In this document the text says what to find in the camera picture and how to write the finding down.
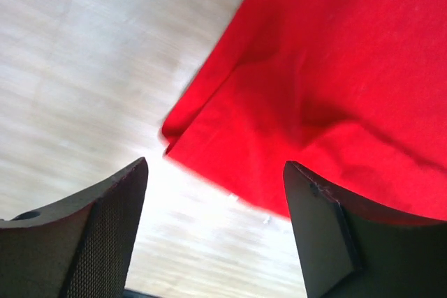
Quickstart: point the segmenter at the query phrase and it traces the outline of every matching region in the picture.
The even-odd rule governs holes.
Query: table surface
[[[162,159],[161,122],[240,2],[0,0],[0,218],[145,156],[130,288],[306,297],[288,221]]]

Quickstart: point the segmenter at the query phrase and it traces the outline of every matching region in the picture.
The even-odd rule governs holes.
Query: white wooden surface
[[[164,116],[241,0],[0,0],[0,218],[146,156],[128,286],[306,297],[291,225],[162,159]]]

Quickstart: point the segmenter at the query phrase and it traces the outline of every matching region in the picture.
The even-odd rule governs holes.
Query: folded red cloth
[[[244,0],[162,134],[172,159],[288,216],[297,161],[447,219],[447,0]]]

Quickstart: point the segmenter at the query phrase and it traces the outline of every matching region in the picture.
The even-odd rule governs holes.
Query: red towel
[[[288,216],[287,160],[447,219],[447,0],[244,0],[162,134],[172,159]]]

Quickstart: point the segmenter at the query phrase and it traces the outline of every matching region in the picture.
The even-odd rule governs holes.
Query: red fabric
[[[447,219],[447,0],[244,0],[162,133],[172,159],[288,216],[287,160]]]

